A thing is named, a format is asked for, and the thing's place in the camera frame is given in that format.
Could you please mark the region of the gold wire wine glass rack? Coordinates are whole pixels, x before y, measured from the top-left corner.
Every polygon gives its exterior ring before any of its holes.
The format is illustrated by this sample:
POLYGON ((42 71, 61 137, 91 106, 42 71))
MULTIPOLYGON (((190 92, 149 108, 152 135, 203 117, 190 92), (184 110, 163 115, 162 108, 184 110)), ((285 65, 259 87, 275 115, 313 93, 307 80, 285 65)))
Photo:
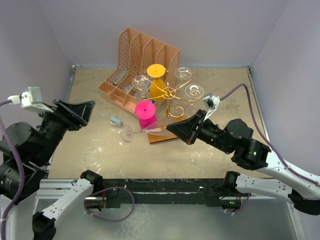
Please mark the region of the gold wire wine glass rack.
MULTIPOLYGON (((164 101, 166 101, 166 119, 173 118, 174 123, 184 120, 185 118, 185 109, 188 105, 188 102, 191 100, 187 99, 186 96, 186 87, 190 85, 190 81, 192 80, 192 76, 190 80, 188 80, 182 86, 176 88, 176 86, 171 86, 168 82, 165 83, 166 87, 162 90, 162 97, 164 101)), ((171 141, 177 139, 174 134, 156 136, 148 134, 148 139, 150 144, 157 144, 166 141, 171 141)))

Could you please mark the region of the clear flute wine glass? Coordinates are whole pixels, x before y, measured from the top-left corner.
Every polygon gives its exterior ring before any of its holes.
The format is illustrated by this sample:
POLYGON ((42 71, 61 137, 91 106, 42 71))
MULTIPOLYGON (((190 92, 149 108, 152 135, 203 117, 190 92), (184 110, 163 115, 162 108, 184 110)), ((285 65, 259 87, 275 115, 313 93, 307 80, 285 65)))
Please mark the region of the clear flute wine glass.
POLYGON ((204 95, 204 89, 198 84, 189 84, 185 89, 185 95, 187 99, 190 100, 184 112, 184 116, 187 119, 192 117, 198 111, 195 103, 204 95))

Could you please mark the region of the pink plastic goblet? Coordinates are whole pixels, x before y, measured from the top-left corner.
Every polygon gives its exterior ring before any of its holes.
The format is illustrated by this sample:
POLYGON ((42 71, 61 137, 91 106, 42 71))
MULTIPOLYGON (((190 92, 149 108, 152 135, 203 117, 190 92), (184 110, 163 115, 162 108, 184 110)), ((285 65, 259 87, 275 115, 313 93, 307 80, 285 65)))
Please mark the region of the pink plastic goblet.
POLYGON ((139 102, 136 105, 134 112, 138 117, 138 122, 141 129, 144 129, 157 121, 156 107, 148 100, 139 102))

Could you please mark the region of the yellow plastic goblet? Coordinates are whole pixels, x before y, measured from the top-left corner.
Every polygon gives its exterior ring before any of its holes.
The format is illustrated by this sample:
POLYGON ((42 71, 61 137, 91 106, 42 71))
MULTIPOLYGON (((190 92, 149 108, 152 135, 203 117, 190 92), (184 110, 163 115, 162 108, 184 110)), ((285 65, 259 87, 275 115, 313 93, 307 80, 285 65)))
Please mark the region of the yellow plastic goblet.
POLYGON ((165 99, 162 97, 163 89, 166 87, 162 77, 166 73, 166 68, 161 64, 152 64, 147 68, 147 74, 153 80, 150 84, 149 92, 152 100, 155 102, 163 102, 165 99))

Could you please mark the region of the clear round wine glass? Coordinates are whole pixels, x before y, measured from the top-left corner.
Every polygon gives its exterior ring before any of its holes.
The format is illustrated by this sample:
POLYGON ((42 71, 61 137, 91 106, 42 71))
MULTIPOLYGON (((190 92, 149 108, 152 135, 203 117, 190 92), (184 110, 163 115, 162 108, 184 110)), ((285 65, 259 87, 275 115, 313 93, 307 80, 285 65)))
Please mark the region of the clear round wine glass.
POLYGON ((185 84, 192 77, 191 69, 186 66, 177 67, 175 69, 174 74, 176 77, 176 88, 181 87, 183 84, 185 84))

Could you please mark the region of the clear tall wine glass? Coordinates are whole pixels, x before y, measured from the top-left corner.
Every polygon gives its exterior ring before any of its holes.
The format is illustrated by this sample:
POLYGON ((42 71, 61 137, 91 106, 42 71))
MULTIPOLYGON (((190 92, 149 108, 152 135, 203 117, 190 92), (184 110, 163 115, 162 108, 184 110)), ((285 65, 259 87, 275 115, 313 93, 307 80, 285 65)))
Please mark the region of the clear tall wine glass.
POLYGON ((149 99, 151 82, 147 76, 141 74, 135 76, 131 81, 132 86, 136 89, 136 99, 138 102, 149 99))

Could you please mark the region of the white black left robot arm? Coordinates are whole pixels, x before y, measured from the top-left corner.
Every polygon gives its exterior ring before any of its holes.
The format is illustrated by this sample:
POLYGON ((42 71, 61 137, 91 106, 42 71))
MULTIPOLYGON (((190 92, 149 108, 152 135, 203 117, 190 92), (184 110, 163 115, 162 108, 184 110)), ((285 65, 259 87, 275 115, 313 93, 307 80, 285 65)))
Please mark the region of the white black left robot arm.
POLYGON ((58 226, 84 199, 103 191, 101 175, 86 170, 75 185, 56 202, 34 212, 36 196, 58 145, 68 131, 88 125, 94 101, 67 103, 55 100, 40 113, 42 123, 33 128, 26 122, 2 127, 0 150, 0 237, 3 240, 51 240, 58 226))

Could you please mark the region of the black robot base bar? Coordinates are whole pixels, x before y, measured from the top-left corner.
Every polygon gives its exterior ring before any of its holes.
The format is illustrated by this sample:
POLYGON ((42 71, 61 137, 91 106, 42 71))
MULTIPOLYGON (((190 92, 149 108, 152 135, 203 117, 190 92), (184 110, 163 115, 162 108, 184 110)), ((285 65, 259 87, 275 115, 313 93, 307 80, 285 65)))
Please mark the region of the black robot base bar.
POLYGON ((238 210, 246 193, 223 186, 222 178, 199 179, 102 179, 89 196, 104 202, 105 208, 123 204, 205 205, 238 210))

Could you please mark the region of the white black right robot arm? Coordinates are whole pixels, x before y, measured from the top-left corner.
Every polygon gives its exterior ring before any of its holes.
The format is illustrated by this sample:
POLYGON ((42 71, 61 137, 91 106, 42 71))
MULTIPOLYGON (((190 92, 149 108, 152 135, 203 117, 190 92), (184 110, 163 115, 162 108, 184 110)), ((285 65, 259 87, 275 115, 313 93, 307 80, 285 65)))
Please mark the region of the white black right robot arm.
POLYGON ((205 119, 205 115, 205 110, 198 110, 188 119, 168 124, 166 130, 187 145, 201 140, 225 154, 232 154, 231 161, 238 167, 270 177, 262 179, 228 171, 222 183, 226 195, 265 195, 282 199, 302 213, 313 216, 320 214, 318 175, 281 160, 275 150, 252 138, 253 129, 241 119, 233 119, 221 129, 210 119, 205 119))

